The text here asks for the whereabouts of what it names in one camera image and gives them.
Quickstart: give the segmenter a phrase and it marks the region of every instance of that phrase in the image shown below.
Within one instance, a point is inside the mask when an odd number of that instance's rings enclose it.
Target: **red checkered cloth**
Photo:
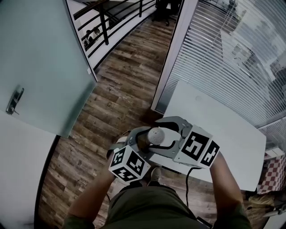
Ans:
[[[268,165],[265,178],[257,186],[257,193],[283,190],[286,185],[286,155],[272,159]]]

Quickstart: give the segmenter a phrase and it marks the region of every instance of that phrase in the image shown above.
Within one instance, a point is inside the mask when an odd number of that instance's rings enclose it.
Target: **window blind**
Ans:
[[[262,127],[286,115],[285,68],[284,0],[200,0],[156,110],[183,80]],[[268,142],[283,145],[282,123],[261,129]]]

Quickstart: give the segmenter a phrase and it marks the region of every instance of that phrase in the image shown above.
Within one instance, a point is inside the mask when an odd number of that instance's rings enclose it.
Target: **shoe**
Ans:
[[[152,170],[152,172],[151,172],[151,180],[150,180],[150,182],[152,182],[152,181],[157,181],[157,182],[159,182],[160,179],[161,179],[161,175],[162,175],[161,168],[160,168],[160,167],[154,168],[154,169]]]

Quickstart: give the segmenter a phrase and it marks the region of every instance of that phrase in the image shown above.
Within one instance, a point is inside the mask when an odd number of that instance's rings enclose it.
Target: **white sphere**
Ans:
[[[165,133],[160,127],[154,127],[148,132],[148,141],[153,145],[160,145],[165,139]]]

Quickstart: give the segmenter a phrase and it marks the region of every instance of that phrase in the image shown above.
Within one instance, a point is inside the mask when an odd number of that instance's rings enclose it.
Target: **wooden floor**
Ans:
[[[68,139],[61,139],[51,159],[42,188],[40,218],[61,228],[68,208],[106,163],[109,146],[123,132],[152,125],[161,116],[150,111],[152,98],[174,29],[174,22],[147,19],[109,54],[97,69],[99,83],[86,102]],[[163,170],[162,183],[185,202],[185,175]],[[112,197],[124,185],[115,180]],[[105,199],[96,228],[104,225],[109,202]],[[212,184],[189,178],[189,208],[210,223],[216,219]],[[247,211],[254,229],[265,222],[264,209]]]

